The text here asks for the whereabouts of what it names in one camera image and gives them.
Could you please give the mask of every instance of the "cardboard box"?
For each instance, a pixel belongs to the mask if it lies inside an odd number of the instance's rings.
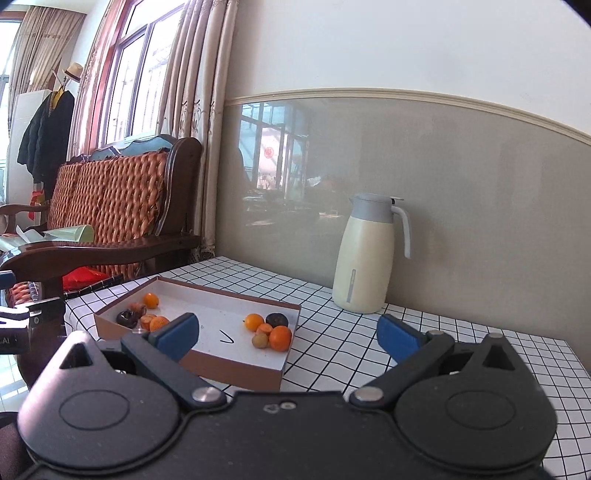
[[[180,365],[201,377],[237,387],[279,390],[289,351],[254,348],[251,343],[254,334],[244,327],[243,320],[249,313],[259,313],[265,318],[270,313],[280,312],[287,317],[289,328],[295,333],[299,305],[155,277],[95,313],[99,336],[117,340],[128,333],[130,330],[116,323],[115,318],[130,303],[141,302],[148,292],[160,299],[159,307],[149,313],[172,321],[185,312],[192,312],[199,319],[199,340]]]

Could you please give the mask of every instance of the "wall molding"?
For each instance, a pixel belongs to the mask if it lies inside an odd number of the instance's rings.
[[[226,99],[225,106],[236,106],[252,102],[270,102],[272,100],[295,100],[301,98],[383,98],[458,106],[469,108],[470,110],[493,113],[494,115],[505,116],[514,120],[520,120],[561,135],[566,135],[567,137],[591,146],[591,135],[541,115],[536,115],[506,105],[500,105],[498,103],[485,102],[484,100],[448,95],[445,93],[422,92],[420,90],[380,88],[318,88],[286,90],[283,92],[262,93],[258,95],[229,98]]]

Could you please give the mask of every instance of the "black coat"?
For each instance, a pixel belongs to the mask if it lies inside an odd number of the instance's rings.
[[[33,183],[43,182],[46,199],[56,186],[57,170],[66,162],[70,126],[74,113],[74,96],[64,92],[50,113],[49,94],[39,106],[22,136],[17,162],[26,165]]]

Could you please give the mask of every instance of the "hat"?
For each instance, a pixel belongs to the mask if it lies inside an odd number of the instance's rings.
[[[80,77],[82,77],[82,70],[82,65],[74,62],[64,71],[64,73],[75,82],[79,82]]]

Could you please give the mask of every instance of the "checkered tablecloth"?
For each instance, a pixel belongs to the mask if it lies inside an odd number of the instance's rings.
[[[340,390],[349,395],[395,365],[376,340],[379,314],[343,311],[331,301],[329,288],[225,257],[178,268],[162,276],[301,305],[300,323],[281,384],[283,391]],[[93,312],[146,280],[131,281],[68,301],[66,328],[86,330],[98,339]],[[502,332],[556,409],[558,430],[544,466],[556,477],[568,480],[583,480],[591,473],[591,379],[565,341],[499,330],[391,304],[385,304],[384,311],[422,332],[440,329],[464,342],[479,342],[488,332]],[[231,385],[212,383],[230,397],[238,390]]]

